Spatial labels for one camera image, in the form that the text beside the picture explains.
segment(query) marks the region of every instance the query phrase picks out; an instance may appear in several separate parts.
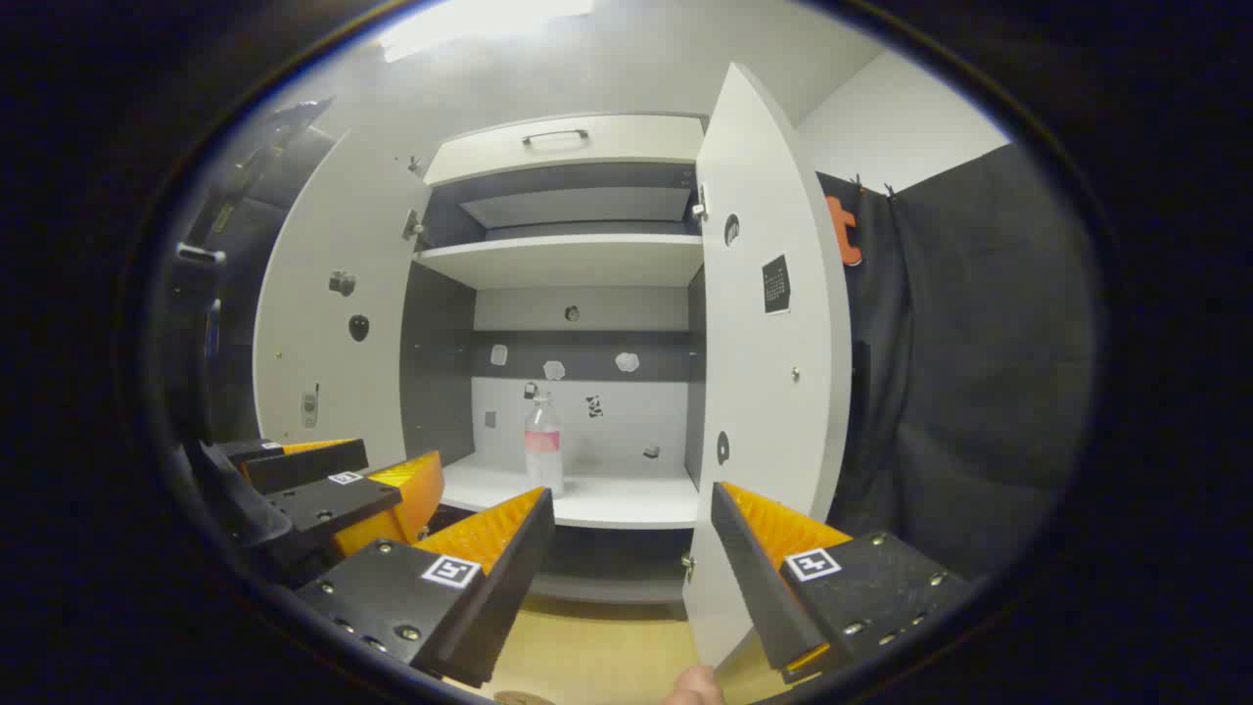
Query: cabinet shelf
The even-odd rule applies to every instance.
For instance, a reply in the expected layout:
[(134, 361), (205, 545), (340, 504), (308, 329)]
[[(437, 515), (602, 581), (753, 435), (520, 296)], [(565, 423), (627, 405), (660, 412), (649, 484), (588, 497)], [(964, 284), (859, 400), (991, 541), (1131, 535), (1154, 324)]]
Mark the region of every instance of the cabinet shelf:
[(687, 286), (704, 262), (695, 234), (555, 234), (435, 247), (413, 260), (475, 288)]
[[(526, 473), (470, 455), (444, 468), (444, 505), (480, 512), (531, 490)], [(604, 466), (568, 467), (565, 493), (553, 501), (556, 523), (615, 530), (692, 528), (697, 491), (682, 463), (648, 476), (614, 475)]]

